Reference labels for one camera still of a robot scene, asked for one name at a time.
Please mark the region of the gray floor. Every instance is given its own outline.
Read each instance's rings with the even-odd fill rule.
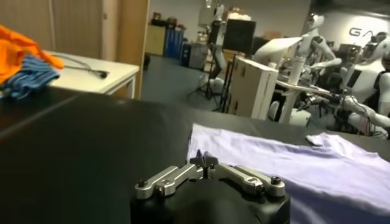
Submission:
[[[141,100],[214,110],[217,105],[213,99],[207,100],[196,93],[186,97],[196,89],[203,74],[202,71],[180,66],[178,60],[151,56],[149,68],[143,74]]]

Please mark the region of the computer monitor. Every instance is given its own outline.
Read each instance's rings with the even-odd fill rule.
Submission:
[[[250,55],[255,29],[256,22],[254,21],[229,19],[222,48]]]

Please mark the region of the folded towel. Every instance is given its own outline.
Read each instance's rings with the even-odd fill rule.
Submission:
[[[3,91],[2,97],[22,99],[59,77],[60,75],[49,64],[27,54],[20,71],[6,80],[0,86],[0,90]]]

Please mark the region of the black table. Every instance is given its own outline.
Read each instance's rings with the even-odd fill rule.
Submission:
[[[130,223],[134,185],[184,164],[193,123],[299,145],[321,132],[60,89],[0,114],[2,223]],[[390,160],[387,141],[340,135]]]

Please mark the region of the lavender t-shirt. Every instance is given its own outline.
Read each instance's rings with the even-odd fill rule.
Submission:
[[[390,223],[390,163],[338,135],[307,140],[315,146],[194,124],[188,159],[199,149],[220,163],[282,177],[292,197],[291,223]]]

